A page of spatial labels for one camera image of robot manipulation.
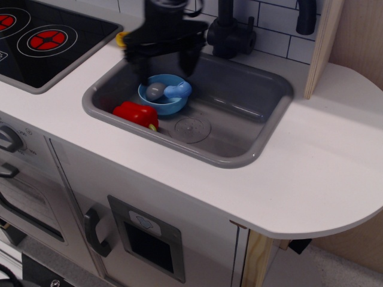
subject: sink drain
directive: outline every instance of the sink drain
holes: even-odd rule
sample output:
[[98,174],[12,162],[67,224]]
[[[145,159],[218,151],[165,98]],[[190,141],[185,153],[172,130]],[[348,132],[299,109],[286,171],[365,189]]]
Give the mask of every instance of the sink drain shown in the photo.
[[210,134],[211,125],[205,118],[183,118],[179,120],[174,129],[169,131],[172,138],[181,142],[193,144],[200,142]]

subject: tile backsplash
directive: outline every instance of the tile backsplash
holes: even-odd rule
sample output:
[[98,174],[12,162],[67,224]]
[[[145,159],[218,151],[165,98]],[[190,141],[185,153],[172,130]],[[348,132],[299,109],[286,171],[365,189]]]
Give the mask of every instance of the tile backsplash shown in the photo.
[[[134,16],[144,15],[144,0],[76,0]],[[324,0],[317,0],[317,27],[312,35],[295,31],[299,8],[297,0],[234,0],[234,17],[242,25],[255,18],[257,51],[302,63],[310,63],[314,51],[320,14]],[[206,0],[202,14],[196,19],[212,23],[218,17],[218,0]],[[188,10],[198,10],[199,0],[189,0]]]

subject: yellow object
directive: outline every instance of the yellow object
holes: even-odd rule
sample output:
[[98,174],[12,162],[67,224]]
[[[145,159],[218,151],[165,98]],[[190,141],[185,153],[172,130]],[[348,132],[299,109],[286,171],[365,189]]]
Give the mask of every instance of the yellow object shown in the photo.
[[115,41],[117,43],[118,46],[122,47],[122,48],[125,48],[126,45],[124,43],[124,37],[129,34],[129,32],[120,32],[118,33],[116,36],[115,36]]
[[157,131],[157,129],[156,129],[156,127],[154,126],[154,124],[150,124],[150,125],[149,125],[149,129],[154,130],[155,132]]

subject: ice dispenser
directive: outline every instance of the ice dispenser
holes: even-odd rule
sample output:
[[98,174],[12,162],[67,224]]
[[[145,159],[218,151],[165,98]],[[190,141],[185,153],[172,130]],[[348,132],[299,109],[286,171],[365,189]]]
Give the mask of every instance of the ice dispenser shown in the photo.
[[184,283],[180,230],[113,196],[108,200],[125,251]]

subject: red burner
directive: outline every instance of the red burner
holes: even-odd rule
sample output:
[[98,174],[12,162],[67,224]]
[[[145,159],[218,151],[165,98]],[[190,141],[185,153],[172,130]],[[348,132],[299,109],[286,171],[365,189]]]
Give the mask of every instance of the red burner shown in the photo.
[[15,21],[12,15],[0,14],[0,31],[8,29]]
[[39,51],[49,51],[60,47],[66,41],[66,34],[60,30],[47,30],[37,33],[29,40],[29,46]]

